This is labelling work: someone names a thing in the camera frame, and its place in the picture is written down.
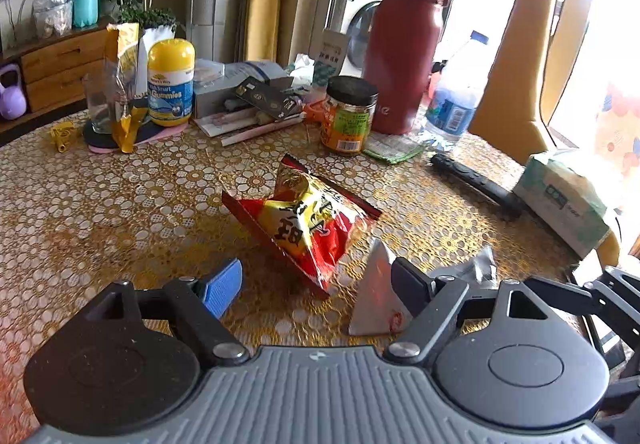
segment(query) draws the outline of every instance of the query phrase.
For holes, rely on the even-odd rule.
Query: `white flower pot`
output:
[[[170,26],[160,26],[145,30],[138,44],[138,71],[136,73],[136,95],[146,93],[146,64],[149,60],[149,51],[156,42],[168,40],[175,36]]]

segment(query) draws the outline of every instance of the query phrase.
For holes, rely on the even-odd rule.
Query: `wooden drawer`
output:
[[[79,34],[22,57],[22,77],[31,83],[84,63],[101,60],[107,31]]]
[[[39,79],[27,84],[27,101],[31,112],[35,112],[55,103],[67,101],[84,95],[82,88],[82,76],[88,72],[100,72],[102,70],[102,60],[85,63],[73,69],[68,69],[54,74],[48,78]]]

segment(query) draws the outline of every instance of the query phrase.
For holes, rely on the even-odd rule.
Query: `metal screw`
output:
[[[245,348],[239,343],[219,343],[213,347],[213,355],[220,359],[238,359],[244,352]]]
[[[420,354],[420,347],[411,341],[397,341],[388,348],[389,353],[396,358],[415,358]]]

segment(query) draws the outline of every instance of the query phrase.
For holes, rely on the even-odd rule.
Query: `lace tablecloth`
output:
[[[70,119],[81,126],[85,114]],[[287,152],[384,212],[340,261],[326,301],[301,293],[297,278],[274,267],[220,202],[223,188],[268,196]],[[455,155],[505,187],[522,172],[471,135]],[[341,157],[305,125],[227,148],[190,125],[130,155],[96,155],[81,139],[58,153],[43,127],[0,148],[0,442],[19,442],[38,425],[22,386],[29,357],[116,278],[153,288],[239,257],[244,283],[223,322],[249,348],[384,345],[388,338],[346,335],[373,236],[425,270],[462,262],[487,243],[500,277],[559,277],[574,261],[528,214],[503,220],[476,193],[433,173],[427,160],[390,166]]]

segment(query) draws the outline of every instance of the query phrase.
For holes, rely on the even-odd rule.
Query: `red water bottle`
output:
[[[373,16],[362,77],[378,87],[372,130],[411,131],[427,92],[449,0],[382,0]]]

